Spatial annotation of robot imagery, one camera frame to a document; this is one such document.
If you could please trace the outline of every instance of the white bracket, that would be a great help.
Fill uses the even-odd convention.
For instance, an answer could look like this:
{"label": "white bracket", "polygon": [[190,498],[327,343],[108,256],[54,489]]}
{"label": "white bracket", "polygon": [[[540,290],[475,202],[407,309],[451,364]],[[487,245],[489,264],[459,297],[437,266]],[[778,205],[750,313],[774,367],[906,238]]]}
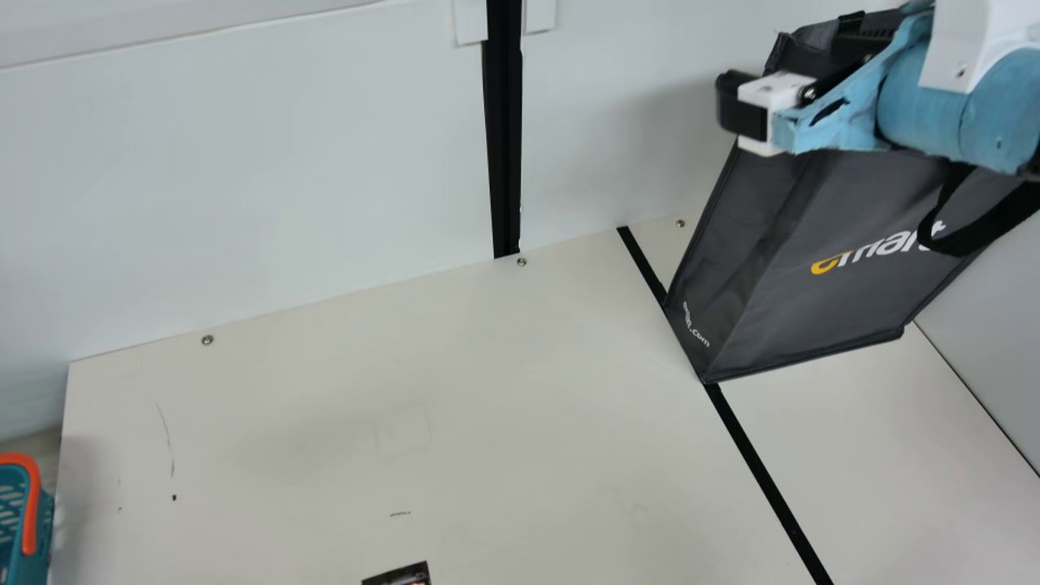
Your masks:
{"label": "white bracket", "polygon": [[456,41],[459,45],[472,45],[487,41],[487,2],[485,0],[454,0],[454,25]]}
{"label": "white bracket", "polygon": [[968,94],[997,61],[1040,49],[1040,0],[937,0],[918,85]]}
{"label": "white bracket", "polygon": [[524,0],[523,32],[532,34],[556,27],[556,0]]}
{"label": "white bracket", "polygon": [[812,77],[778,71],[736,88],[736,99],[765,109],[765,142],[737,136],[736,146],[758,156],[775,156],[783,149],[773,146],[773,112],[799,104],[802,88],[814,82]]}

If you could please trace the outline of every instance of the scuff mark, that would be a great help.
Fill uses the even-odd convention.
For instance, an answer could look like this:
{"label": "scuff mark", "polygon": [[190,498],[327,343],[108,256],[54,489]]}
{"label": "scuff mark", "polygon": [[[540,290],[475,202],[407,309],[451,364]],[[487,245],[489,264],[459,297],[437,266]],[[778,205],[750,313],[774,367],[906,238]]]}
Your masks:
{"label": "scuff mark", "polygon": [[162,413],[162,407],[155,403],[155,409],[159,411],[159,418],[162,418],[162,430],[166,432],[166,449],[170,450],[170,477],[174,477],[177,469],[177,459],[174,458],[174,442],[170,439],[170,425],[166,425],[166,415]]}

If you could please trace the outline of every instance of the black gap strip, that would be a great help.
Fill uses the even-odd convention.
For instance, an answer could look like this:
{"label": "black gap strip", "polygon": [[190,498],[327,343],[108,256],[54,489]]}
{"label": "black gap strip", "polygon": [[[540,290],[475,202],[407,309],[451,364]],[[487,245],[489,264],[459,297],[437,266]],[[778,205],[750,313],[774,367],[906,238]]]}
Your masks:
{"label": "black gap strip", "polygon": [[520,251],[521,0],[488,0],[484,125],[488,139],[491,232],[495,257]]}
{"label": "black gap strip", "polygon": [[[627,226],[620,227],[618,228],[618,234],[621,235],[622,241],[625,243],[625,248],[628,249],[628,253],[632,256],[632,261],[640,269],[640,274],[643,275],[643,279],[646,281],[647,286],[650,287],[650,291],[653,292],[654,298],[657,299],[657,303],[660,304],[666,295],[665,286],[657,279],[657,275],[654,274],[653,269],[650,268],[650,262],[647,261],[643,249],[640,248],[640,244],[632,236],[632,230],[628,229]],[[729,431],[730,438],[733,439],[737,451],[744,457],[745,464],[748,465],[748,468],[751,469],[751,475],[758,482],[758,488],[762,490],[765,500],[773,507],[773,513],[780,520],[780,526],[787,533],[787,538],[790,539],[790,543],[798,552],[798,556],[802,557],[802,563],[805,564],[805,568],[812,577],[812,581],[816,585],[834,585],[831,577],[827,574],[827,569],[824,567],[824,563],[821,562],[820,557],[816,556],[816,552],[812,549],[812,544],[809,543],[809,539],[802,532],[802,527],[798,525],[798,519],[795,518],[795,514],[787,506],[783,494],[780,493],[777,484],[773,482],[773,477],[770,476],[765,464],[758,457],[758,452],[751,444],[751,439],[748,438],[747,433],[744,432],[744,428],[740,427],[740,422],[736,419],[736,414],[733,413],[733,409],[726,402],[726,397],[723,396],[719,384],[704,384],[704,391],[707,392],[708,400],[716,407],[716,412],[719,413],[723,425]]]}
{"label": "black gap strip", "polygon": [[1033,469],[1033,473],[1036,474],[1037,477],[1040,477],[1040,472],[1037,470],[1036,466],[1033,464],[1032,461],[1030,461],[1029,457],[1026,457],[1025,454],[1022,453],[1022,450],[1018,448],[1018,444],[1015,442],[1015,439],[1011,438],[1011,435],[1008,434],[1008,431],[1005,431],[1004,427],[1000,426],[1000,424],[996,421],[996,418],[993,418],[993,414],[989,411],[988,408],[986,408],[985,403],[979,400],[979,395],[974,393],[974,390],[971,389],[971,386],[969,386],[968,383],[964,381],[964,378],[961,377],[961,373],[958,372],[956,367],[954,367],[954,364],[950,363],[950,360],[946,359],[946,356],[939,351],[938,346],[936,346],[935,342],[932,341],[932,338],[928,336],[928,333],[925,333],[925,330],[921,329],[919,325],[917,326],[917,330],[920,331],[920,334],[924,335],[925,339],[927,339],[928,342],[932,346],[932,349],[935,350],[935,353],[939,354],[939,357],[942,358],[942,361],[946,363],[946,367],[948,367],[950,371],[954,373],[954,376],[957,376],[957,379],[961,381],[961,384],[964,384],[964,387],[968,389],[968,393],[971,395],[971,398],[976,399],[976,402],[978,402],[979,406],[982,407],[983,412],[985,412],[986,415],[989,416],[990,421],[992,421],[993,424],[996,425],[997,429],[1000,429],[1000,432],[1004,433],[1004,438],[1008,439],[1008,442],[1011,443],[1011,447],[1015,448],[1015,451],[1017,451],[1018,455],[1020,455],[1022,460],[1025,461],[1025,464],[1029,465],[1031,469]]}
{"label": "black gap strip", "polygon": [[765,464],[762,463],[754,446],[751,444],[751,439],[748,438],[748,435],[744,432],[744,428],[740,427],[740,422],[736,419],[736,414],[733,413],[733,409],[726,402],[726,397],[723,396],[719,384],[705,384],[704,391],[707,392],[708,399],[714,405],[719,417],[726,425],[726,430],[729,431],[730,438],[736,443],[736,449],[744,456],[744,462],[751,469],[751,475],[755,476],[758,488],[762,490],[770,506],[773,506],[773,512],[777,515],[777,519],[780,520],[780,526],[783,527],[784,532],[787,533],[787,538],[790,538],[790,543],[798,551],[798,556],[802,557],[802,562],[805,564],[805,568],[809,570],[809,575],[812,576],[812,581],[816,585],[834,585],[831,577],[827,575],[827,569],[824,568],[824,563],[820,561],[820,557],[812,550],[809,539],[802,532],[802,527],[798,525],[798,519],[795,518],[794,512],[787,507],[787,502],[784,501],[780,489],[773,482],[773,477],[770,476]]}
{"label": "black gap strip", "polygon": [[631,255],[632,261],[635,262],[635,268],[640,269],[640,274],[643,275],[643,280],[647,282],[647,286],[650,287],[650,291],[653,292],[653,298],[657,299],[657,304],[665,302],[665,295],[668,294],[665,290],[665,285],[657,280],[657,275],[654,274],[653,268],[650,266],[650,262],[647,260],[646,254],[643,253],[643,249],[640,248],[640,243],[635,241],[635,236],[632,235],[632,230],[628,229],[628,226],[622,226],[618,228],[618,234],[621,235],[621,240],[625,243],[625,248],[628,249],[628,254]]}

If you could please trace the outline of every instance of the teal basket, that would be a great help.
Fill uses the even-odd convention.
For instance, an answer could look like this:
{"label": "teal basket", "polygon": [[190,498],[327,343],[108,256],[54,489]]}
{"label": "teal basket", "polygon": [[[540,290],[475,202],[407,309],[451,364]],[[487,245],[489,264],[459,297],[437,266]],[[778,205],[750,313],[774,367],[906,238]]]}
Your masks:
{"label": "teal basket", "polygon": [[54,499],[40,485],[36,462],[0,453],[0,585],[46,585]]}

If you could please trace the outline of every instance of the bag handle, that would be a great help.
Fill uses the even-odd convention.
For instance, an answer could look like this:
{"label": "bag handle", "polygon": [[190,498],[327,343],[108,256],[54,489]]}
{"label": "bag handle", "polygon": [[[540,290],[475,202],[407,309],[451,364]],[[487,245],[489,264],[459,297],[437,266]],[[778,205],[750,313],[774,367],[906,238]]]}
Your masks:
{"label": "bag handle", "polygon": [[978,220],[941,238],[935,238],[932,226],[935,225],[936,217],[972,171],[974,167],[971,164],[954,163],[939,190],[939,202],[917,225],[917,241],[929,250],[963,258],[989,246],[1040,209],[1040,183],[1026,181]]}

